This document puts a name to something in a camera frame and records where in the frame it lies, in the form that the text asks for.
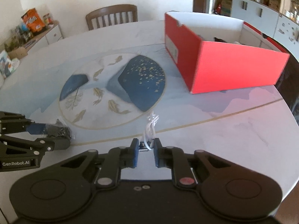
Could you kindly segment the black plastic item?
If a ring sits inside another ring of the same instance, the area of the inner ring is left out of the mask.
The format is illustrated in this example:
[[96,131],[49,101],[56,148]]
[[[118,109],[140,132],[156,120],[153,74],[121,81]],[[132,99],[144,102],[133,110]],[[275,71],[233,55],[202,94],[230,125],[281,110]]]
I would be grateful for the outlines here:
[[68,140],[71,140],[73,136],[70,128],[60,119],[56,119],[55,123],[46,123],[44,134],[49,138],[64,138]]

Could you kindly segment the white low side cabinet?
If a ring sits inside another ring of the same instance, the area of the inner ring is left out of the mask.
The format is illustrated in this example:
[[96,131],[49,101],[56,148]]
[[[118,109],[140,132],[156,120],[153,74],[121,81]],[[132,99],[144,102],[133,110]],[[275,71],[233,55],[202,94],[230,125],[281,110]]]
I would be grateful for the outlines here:
[[19,60],[24,58],[29,54],[33,54],[38,50],[47,47],[53,43],[56,43],[59,40],[64,39],[59,22],[54,20],[52,24],[49,24],[49,29],[42,32],[41,34],[32,38],[25,45],[8,52],[8,55],[11,59],[18,58]]

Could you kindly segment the orange snack bag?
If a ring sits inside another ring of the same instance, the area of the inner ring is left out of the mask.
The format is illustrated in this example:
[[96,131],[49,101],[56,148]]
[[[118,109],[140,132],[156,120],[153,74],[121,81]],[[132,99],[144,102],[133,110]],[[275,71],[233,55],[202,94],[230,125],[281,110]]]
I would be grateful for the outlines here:
[[38,33],[41,32],[46,28],[45,23],[40,18],[40,16],[37,13],[37,10],[35,8],[29,9],[22,17],[22,20],[26,27],[32,32],[32,33]]

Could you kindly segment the black round chair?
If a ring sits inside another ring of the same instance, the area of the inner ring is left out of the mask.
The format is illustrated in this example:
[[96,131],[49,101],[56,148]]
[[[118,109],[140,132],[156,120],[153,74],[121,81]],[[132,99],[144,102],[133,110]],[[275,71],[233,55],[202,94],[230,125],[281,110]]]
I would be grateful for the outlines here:
[[292,55],[292,53],[276,40],[272,39],[278,45],[280,45],[289,54],[289,60],[279,77],[275,88],[279,91],[283,97],[287,106],[291,110],[293,117],[298,123],[298,93],[299,93],[299,67],[298,60]]

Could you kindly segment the red cardboard shoe box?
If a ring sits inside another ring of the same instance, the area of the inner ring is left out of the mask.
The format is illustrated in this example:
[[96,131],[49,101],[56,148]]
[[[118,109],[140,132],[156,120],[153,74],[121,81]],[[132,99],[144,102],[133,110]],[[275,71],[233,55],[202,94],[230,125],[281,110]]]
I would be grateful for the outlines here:
[[290,57],[251,24],[206,13],[165,13],[165,47],[193,94],[274,85]]

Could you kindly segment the brown wooden chair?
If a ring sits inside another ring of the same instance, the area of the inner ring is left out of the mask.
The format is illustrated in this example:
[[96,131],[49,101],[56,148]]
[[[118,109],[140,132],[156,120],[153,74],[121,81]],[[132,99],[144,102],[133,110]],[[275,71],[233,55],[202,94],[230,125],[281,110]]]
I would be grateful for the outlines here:
[[138,21],[137,6],[113,5],[94,10],[85,17],[89,30]]

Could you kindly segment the large white wood wall cabinet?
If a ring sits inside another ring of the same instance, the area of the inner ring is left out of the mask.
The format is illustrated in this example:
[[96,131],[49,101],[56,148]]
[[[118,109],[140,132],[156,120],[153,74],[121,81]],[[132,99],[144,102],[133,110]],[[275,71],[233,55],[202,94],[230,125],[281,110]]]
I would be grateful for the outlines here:
[[209,12],[241,19],[298,55],[298,0],[210,0]]

